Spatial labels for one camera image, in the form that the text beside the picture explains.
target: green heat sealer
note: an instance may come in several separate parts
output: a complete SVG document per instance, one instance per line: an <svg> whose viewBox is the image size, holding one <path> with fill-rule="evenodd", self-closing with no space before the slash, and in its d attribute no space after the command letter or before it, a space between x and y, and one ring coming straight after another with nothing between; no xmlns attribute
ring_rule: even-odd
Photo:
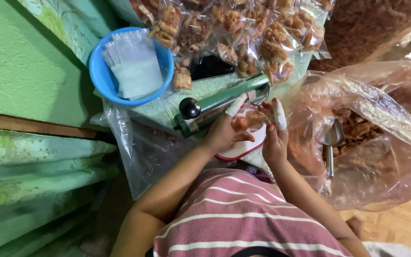
<svg viewBox="0 0 411 257"><path fill-rule="evenodd" d="M179 104L174 130L179 130L185 138L190 137L208 129L218 114L241 94L248 93L247 102L258 105L267 98L269 91L269 79L262 74L200 101L187 97Z"/></svg>

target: black knob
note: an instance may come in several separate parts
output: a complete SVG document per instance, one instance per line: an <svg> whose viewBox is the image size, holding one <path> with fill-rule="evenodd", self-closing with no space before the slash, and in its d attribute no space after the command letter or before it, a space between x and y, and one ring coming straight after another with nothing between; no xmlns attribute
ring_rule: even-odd
<svg viewBox="0 0 411 257"><path fill-rule="evenodd" d="M195 98L184 98L179 104L180 114L184 119L194 119L201 114L201 106Z"/></svg>

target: wooden board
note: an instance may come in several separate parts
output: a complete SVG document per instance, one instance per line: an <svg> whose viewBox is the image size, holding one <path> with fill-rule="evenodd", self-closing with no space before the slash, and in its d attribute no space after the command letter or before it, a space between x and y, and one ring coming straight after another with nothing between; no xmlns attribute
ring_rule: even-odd
<svg viewBox="0 0 411 257"><path fill-rule="evenodd" d="M365 241L401 243L411 247L411 201L387 211L369 213L358 210L341 211L347 220L354 215L364 220Z"/></svg>
<svg viewBox="0 0 411 257"><path fill-rule="evenodd" d="M96 130L92 129L75 128L1 114L0 129L77 138L94 138L96 136Z"/></svg>

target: wooden floor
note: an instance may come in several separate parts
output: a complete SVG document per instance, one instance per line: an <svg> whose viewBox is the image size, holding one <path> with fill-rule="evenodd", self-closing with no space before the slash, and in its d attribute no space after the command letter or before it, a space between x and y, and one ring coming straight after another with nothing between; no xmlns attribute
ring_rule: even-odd
<svg viewBox="0 0 411 257"><path fill-rule="evenodd" d="M354 215L364 220L362 235L365 241L402 243L411 247L411 201L384 212L349 210L340 215L345 220Z"/></svg>

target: floral curtain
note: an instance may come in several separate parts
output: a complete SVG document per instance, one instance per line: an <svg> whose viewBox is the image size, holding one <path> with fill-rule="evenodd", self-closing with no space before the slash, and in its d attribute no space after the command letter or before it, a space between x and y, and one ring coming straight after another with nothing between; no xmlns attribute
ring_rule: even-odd
<svg viewBox="0 0 411 257"><path fill-rule="evenodd" d="M78 253L93 184L118 173L101 158L116 150L100 141L0 130L0 257Z"/></svg>
<svg viewBox="0 0 411 257"><path fill-rule="evenodd" d="M94 46L118 28L106 0L18 0L88 65Z"/></svg>

